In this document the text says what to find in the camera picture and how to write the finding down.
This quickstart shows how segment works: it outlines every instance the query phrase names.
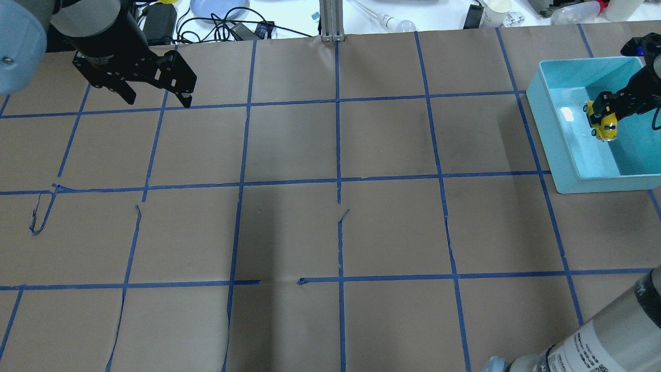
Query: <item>grid square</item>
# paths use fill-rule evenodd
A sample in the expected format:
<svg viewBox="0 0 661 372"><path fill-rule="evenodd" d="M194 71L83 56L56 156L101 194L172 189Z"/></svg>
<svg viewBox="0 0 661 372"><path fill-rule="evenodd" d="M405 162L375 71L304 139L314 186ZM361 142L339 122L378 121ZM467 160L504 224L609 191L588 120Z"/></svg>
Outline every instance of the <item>grid square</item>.
<svg viewBox="0 0 661 372"><path fill-rule="evenodd" d="M450 273L437 179L342 184L344 275Z"/></svg>
<svg viewBox="0 0 661 372"><path fill-rule="evenodd" d="M544 60L590 57L575 24L500 28L516 87L525 90Z"/></svg>
<svg viewBox="0 0 661 372"><path fill-rule="evenodd" d="M633 37L659 31L658 21L582 24L595 57L621 56L620 49Z"/></svg>
<svg viewBox="0 0 661 372"><path fill-rule="evenodd" d="M59 194L34 237L28 284L121 283L141 193ZM42 200L39 215L48 204Z"/></svg>
<svg viewBox="0 0 661 372"><path fill-rule="evenodd" d="M166 111L150 185L239 182L246 110Z"/></svg>
<svg viewBox="0 0 661 372"><path fill-rule="evenodd" d="M463 279L460 286L474 370L493 355L539 354L578 327L565 277Z"/></svg>
<svg viewBox="0 0 661 372"><path fill-rule="evenodd" d="M229 280L237 187L152 190L131 269L132 283Z"/></svg>
<svg viewBox="0 0 661 372"><path fill-rule="evenodd" d="M194 106L246 103L253 54L251 42L179 45L178 51L198 76ZM175 95L168 95L167 106L179 107L181 103Z"/></svg>
<svg viewBox="0 0 661 372"><path fill-rule="evenodd" d="M75 189L142 187L158 112L83 115L61 183Z"/></svg>
<svg viewBox="0 0 661 372"><path fill-rule="evenodd" d="M521 104L524 107L525 119L528 123L528 128L530 128L530 136L533 138L533 143L535 144L535 151L537 152L537 159L539 160L539 166L543 171L548 171L550 169L549 160L546 158L546 152L544 152L544 145L542 145L541 138L539 137L537 123L535 122L533 111L530 108L530 102L528 101L528 96L522 94L520 95L520 98L521 98Z"/></svg>
<svg viewBox="0 0 661 372"><path fill-rule="evenodd" d="M432 99L444 173L535 170L514 95Z"/></svg>
<svg viewBox="0 0 661 372"><path fill-rule="evenodd" d="M0 196L0 285L22 285L34 253L34 240L30 236L30 216L37 195ZM50 196L41 198L48 205Z"/></svg>
<svg viewBox="0 0 661 372"><path fill-rule="evenodd" d="M661 262L659 217L647 191L558 194L546 176L571 269L654 267Z"/></svg>
<svg viewBox="0 0 661 372"><path fill-rule="evenodd" d="M335 178L335 105L253 107L246 181Z"/></svg>
<svg viewBox="0 0 661 372"><path fill-rule="evenodd" d="M538 176L449 178L445 186L458 272L563 270Z"/></svg>
<svg viewBox="0 0 661 372"><path fill-rule="evenodd" d="M253 102L333 98L335 98L333 43L322 42L320 38L257 42Z"/></svg>
<svg viewBox="0 0 661 372"><path fill-rule="evenodd" d="M2 332L3 337L9 325L9 319L11 318L12 311L14 311L14 304L18 295L18 291L0 292L0 332Z"/></svg>
<svg viewBox="0 0 661 372"><path fill-rule="evenodd" d="M120 289L25 291L0 371L103 371L121 304Z"/></svg>
<svg viewBox="0 0 661 372"><path fill-rule="evenodd" d="M77 113L87 80L71 61L72 52L46 53L30 85L11 95L3 115Z"/></svg>
<svg viewBox="0 0 661 372"><path fill-rule="evenodd" d="M344 284L347 371L464 371L454 285Z"/></svg>
<svg viewBox="0 0 661 372"><path fill-rule="evenodd" d="M228 371L339 371L336 283L234 288Z"/></svg>
<svg viewBox="0 0 661 372"><path fill-rule="evenodd" d="M593 317L641 277L642 274L574 275L574 288L583 319Z"/></svg>
<svg viewBox="0 0 661 372"><path fill-rule="evenodd" d="M512 90L493 28L421 32L419 37L429 93Z"/></svg>
<svg viewBox="0 0 661 372"><path fill-rule="evenodd" d="M0 190L49 189L58 175L75 116L3 119Z"/></svg>
<svg viewBox="0 0 661 372"><path fill-rule="evenodd" d="M218 371L227 287L129 289L112 372Z"/></svg>
<svg viewBox="0 0 661 372"><path fill-rule="evenodd" d="M339 54L342 98L424 94L413 32L351 35Z"/></svg>
<svg viewBox="0 0 661 372"><path fill-rule="evenodd" d="M436 174L424 99L346 102L340 115L343 177Z"/></svg>
<svg viewBox="0 0 661 372"><path fill-rule="evenodd" d="M341 216L335 183L245 187L237 279L337 276Z"/></svg>

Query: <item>white table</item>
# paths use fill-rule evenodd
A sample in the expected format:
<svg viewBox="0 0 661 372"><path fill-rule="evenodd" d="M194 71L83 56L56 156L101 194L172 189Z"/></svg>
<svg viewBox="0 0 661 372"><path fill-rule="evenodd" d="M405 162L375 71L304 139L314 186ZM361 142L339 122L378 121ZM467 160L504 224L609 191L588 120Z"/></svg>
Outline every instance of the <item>white table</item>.
<svg viewBox="0 0 661 372"><path fill-rule="evenodd" d="M175 4L178 14L188 9L190 0L180 0ZM400 19L415 23L418 31L456 30L463 27L466 12L473 0L362 0L362 3L376 12L390 14ZM317 34L317 23L311 15L319 11L318 0L251 0L249 7L261 13L268 21L276 25L292 28L310 35ZM525 21L521 26L550 25L550 19L544 19L535 13L527 0L512 0L512 11L521 12ZM186 16L193 17L192 12ZM259 21L259 17L248 14L241 19ZM661 20L661 4L643 3L629 19L630 21ZM609 22L598 16L591 23ZM206 35L212 26L202 21L191 21L183 30L192 30ZM387 32L373 18L367 16L352 0L344 1L344 31L346 34L376 34ZM279 30L275 38L292 38L299 35Z"/></svg>

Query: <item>blue tape grid line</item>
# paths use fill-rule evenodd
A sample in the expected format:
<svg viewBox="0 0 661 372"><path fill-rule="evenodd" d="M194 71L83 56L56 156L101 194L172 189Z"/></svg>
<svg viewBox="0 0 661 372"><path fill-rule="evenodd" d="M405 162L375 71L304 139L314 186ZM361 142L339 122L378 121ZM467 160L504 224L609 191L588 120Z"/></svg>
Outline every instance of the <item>blue tape grid line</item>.
<svg viewBox="0 0 661 372"><path fill-rule="evenodd" d="M9 102L9 97L11 97L11 95L7 95L5 97L5 100L2 103L2 107L0 107L0 116L2 116L2 114L5 112L5 108L7 107L7 103Z"/></svg>
<svg viewBox="0 0 661 372"><path fill-rule="evenodd" d="M522 94L525 91L490 91L490 92L474 92L474 93L440 93L430 94L431 98L446 98L446 97L476 97L483 95L513 95ZM399 96L384 96L384 97L354 97L354 98L335 98L335 99L315 99L304 101L280 101L280 102L255 102L251 106L282 106L282 105L314 105L319 103L337 103L337 102L363 102L363 101L392 101L399 99L423 99L426 95L399 95ZM101 110L101 111L83 111L80 115L101 115L101 114L120 114L120 113L143 113L148 111L177 111L177 110L200 110L200 109L224 109L227 107L246 107L245 103L228 103L222 105L199 105L191 106L188 109L184 107L149 107L146 109L120 109L120 110ZM50 116L74 116L78 112L65 112L65 113L46 113L46 114L19 114L19 115L5 115L0 116L0 119L10 118L38 118Z"/></svg>
<svg viewBox="0 0 661 372"><path fill-rule="evenodd" d="M227 287L230 284L259 285L259 280L214 280L214 281L174 281L157 283L101 283L101 284L54 284L54 285L14 285L0 286L0 291L60 291L64 289L130 289L130 288L189 288Z"/></svg>
<svg viewBox="0 0 661 372"><path fill-rule="evenodd" d="M124 285L128 284L128 279L131 276L131 267L133 266L133 257L136 252L137 244L137 235L140 232L140 221L142 220L142 212L140 212L140 207L136 205L137 210L137 219L136 219L136 229L133 233L133 239L131 240L131 249L128 254L128 261L126 264L126 272L124 274ZM106 372L110 372L112 367L112 358L115 355L115 348L117 347L117 340L119 340L120 329L122 327L122 316L124 315L124 304L126 303L126 287L122 288L122 305L120 306L120 315L119 320L117 321L117 329L115 331L115 342L112 344L112 351L110 352L110 357L108 358L108 363L106 364Z"/></svg>
<svg viewBox="0 0 661 372"><path fill-rule="evenodd" d="M443 178L458 177L502 177L518 175L537 175L537 171L505 171L505 172L477 172L477 173L445 173ZM542 171L542 174L551 174L550 171ZM436 174L418 174L418 175L384 175L372 177L342 177L341 182L361 182L361 181L401 181L406 179L436 179ZM302 183L336 183L337 178L316 178L316 179L286 179L282 181L251 181L244 182L244 186L269 186L269 185L299 185ZM149 186L148 190L169 190L169 189L207 189L210 187L238 187L240 182L227 183L195 183L189 185L156 185ZM58 185L58 193L131 193L135 191L144 191L144 187L119 187L109 189L72 189ZM51 193L49 190L20 190L20 191L0 191L0 195L31 195Z"/></svg>
<svg viewBox="0 0 661 372"><path fill-rule="evenodd" d="M656 215L659 217L659 220L661 220L661 208L659 208L659 203L656 200L656 195L654 194L654 190L648 190L647 192L650 194L650 199L652 199L652 204L654 205L654 209L656 209Z"/></svg>
<svg viewBox="0 0 661 372"><path fill-rule="evenodd" d="M11 333L11 327L14 325L14 319L16 318L16 312L19 310L20 298L22 296L23 290L19 289L19 293L16 295L16 301L14 301L14 308L12 309L11 316L9 317L7 329L5 330L5 335L2 338L2 344L0 344L0 360L2 360L2 355L5 353L5 347L7 346L7 340L9 339L9 333Z"/></svg>
<svg viewBox="0 0 661 372"><path fill-rule="evenodd" d="M461 347L463 348L464 364L467 372L471 372L471 359L468 350L468 339L466 337L466 325L463 316L463 305L461 303L461 289L459 287L459 276L457 274L457 264L452 252L452 242L450 239L450 231L447 223L447 198L446 189L443 181L443 168L441 167L440 157L438 155L438 143L436 142L436 128L434 127L434 114L432 112L432 101L429 94L429 84L427 82L427 71L424 67L424 57L422 55L422 47L420 46L420 37L418 32L413 32L415 37L416 47L418 49L418 59L420 60L420 70L422 72L422 82L424 84L424 94L427 102L427 115L429 117L429 129L432 137L432 145L434 147L434 160L436 161L436 171L438 172L438 185L440 188L441 203L443 205L443 220L446 229L447 250L450 259L450 266L452 268L452 279L454 281L455 301L457 303L457 318L459 320L459 331L461 333Z"/></svg>
<svg viewBox="0 0 661 372"><path fill-rule="evenodd" d="M340 304L340 370L346 372L346 328L344 327L344 238L342 235L342 223L344 217L349 214L349 210L342 215L337 222L337 260L338 260L338 284L339 284L339 304Z"/></svg>
<svg viewBox="0 0 661 372"><path fill-rule="evenodd" d="M163 102L161 103L161 110L159 113L159 122L156 125L156 134L154 134L154 143L151 147L151 155L149 156L149 165L147 166L147 177L145 177L145 187L142 191L142 202L147 201L147 192L149 192L149 178L151 178L151 170L154 166L154 158L156 157L156 148L159 145L159 137L161 135L161 125L163 124L163 115L165 114L165 105L167 104L167 93L163 94Z"/></svg>
<svg viewBox="0 0 661 372"><path fill-rule="evenodd" d="M632 269L590 269L590 270L572 270L572 275L618 275L618 274L645 274L649 273L652 267L637 267ZM499 279L499 278L529 278L529 277L564 277L563 271L519 271L513 273L460 273L454 274L412 274L412 275L361 275L353 277L343 277L343 282L354 281L406 281L406 280L454 280L459 277L461 280L470 279ZM336 283L340 281L339 277L304 277L298 279L297 284L304 285L308 283Z"/></svg>
<svg viewBox="0 0 661 372"><path fill-rule="evenodd" d="M69 157L69 151L71 150L73 137L76 135L76 130L78 129L78 123L81 121L81 115L83 114L83 108L85 107L85 102L87 102L87 95L89 94L89 89L91 88L91 86L92 85L87 84L87 88L85 89L85 94L83 95L83 101L81 102L81 106L78 109L78 113L76 113L76 121L73 123L73 128L71 129L71 136L69 136L69 142L67 143L67 148L66 150L64 150L64 156L62 156L62 162L59 165L58 178L62 176L62 172L64 171L64 164L67 162L67 158Z"/></svg>
<svg viewBox="0 0 661 372"><path fill-rule="evenodd" d="M227 370L227 354L229 353L229 330L232 319L232 301L234 299L234 284L237 273L237 256L239 253L239 231L241 225L241 207L243 205L243 188L245 186L246 159L248 154L248 134L250 132L250 113L253 101L253 81L254 81L254 61L257 51L257 41L253 41L253 54L250 63L250 79L248 82L248 99L246 104L246 124L243 131L243 153L241 155L241 176L239 179L239 198L237 201L237 217L234 225L234 241L232 245L232 263L229 271L229 280L231 284L227 292L227 343L225 345L225 359L223 360L223 369Z"/></svg>
<svg viewBox="0 0 661 372"><path fill-rule="evenodd" d="M512 87L514 88L514 91L518 91L518 88L516 86L516 79L514 78L512 66L510 65L510 60L507 56L507 50L505 49L505 43L503 42L499 28L496 28L496 35L498 37L498 43L500 44L500 50L502 52L503 58L505 59L505 66L507 67L507 72L510 76ZM574 311L576 312L576 319L578 320L579 325L583 325L583 315L580 310L580 305L578 304L578 296L576 295L576 289L574 288L574 279L572 278L572 274L569 269L569 262L567 261L567 257L564 252L564 245L562 238L560 236L560 229L558 228L558 223L555 219L555 213L553 212L553 205L551 204L551 197L549 196L549 190L547 188L546 181L544 180L544 173L542 172L541 165L539 164L539 156L537 155L537 150L535 149L535 143L533 141L530 132L530 126L525 117L524 106L523 103L521 102L520 95L516 95L516 102L517 105L519 106L519 113L521 114L521 119L524 122L525 135L528 138L530 150L532 151L533 159L535 160L535 167L537 168L537 172L539 174L539 182L541 184L542 191L544 192L544 199L546 200L546 205L547 208L549 209L549 217L551 218L551 224L553 225L553 232L555 234L555 240L557 241L558 244L558 251L560 253L560 258L562 259L563 262L564 272L567 278L567 285L569 286L569 292L571 294L572 302L574 304Z"/></svg>
<svg viewBox="0 0 661 372"><path fill-rule="evenodd" d="M335 166L337 172L337 203L342 203L342 166L340 145L340 42L335 42Z"/></svg>
<svg viewBox="0 0 661 372"><path fill-rule="evenodd" d="M590 55L590 58L594 58L594 54L592 53L592 48L588 43L588 38L585 37L583 26L581 24L577 24L577 27L578 27L578 31L580 32L580 37L583 39L583 44L585 44L585 48L588 50L588 55Z"/></svg>

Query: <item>yellow object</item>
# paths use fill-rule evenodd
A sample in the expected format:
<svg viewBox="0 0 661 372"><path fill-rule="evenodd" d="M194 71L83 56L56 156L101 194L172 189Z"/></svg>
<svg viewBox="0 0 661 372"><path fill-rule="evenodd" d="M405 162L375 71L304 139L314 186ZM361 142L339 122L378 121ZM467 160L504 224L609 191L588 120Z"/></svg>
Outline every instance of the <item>yellow object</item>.
<svg viewBox="0 0 661 372"><path fill-rule="evenodd" d="M597 139L602 141L612 141L617 138L617 116L615 113L604 116L601 120L593 122L591 119L594 115L594 108L592 105L594 101L588 101L583 107L583 111L588 115L588 122L590 123L590 128L592 128L592 136L595 136Z"/></svg>

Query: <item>light blue plastic bin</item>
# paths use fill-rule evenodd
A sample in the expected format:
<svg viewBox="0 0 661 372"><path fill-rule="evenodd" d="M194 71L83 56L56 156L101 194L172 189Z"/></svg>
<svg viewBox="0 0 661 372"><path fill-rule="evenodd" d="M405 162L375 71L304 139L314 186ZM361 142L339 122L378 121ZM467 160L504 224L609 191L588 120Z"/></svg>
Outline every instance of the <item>light blue plastic bin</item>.
<svg viewBox="0 0 661 372"><path fill-rule="evenodd" d="M624 118L617 139L590 133L583 112L599 92L617 91L642 68L636 57L542 61L527 90L559 193L646 190L661 185L661 131L654 111Z"/></svg>

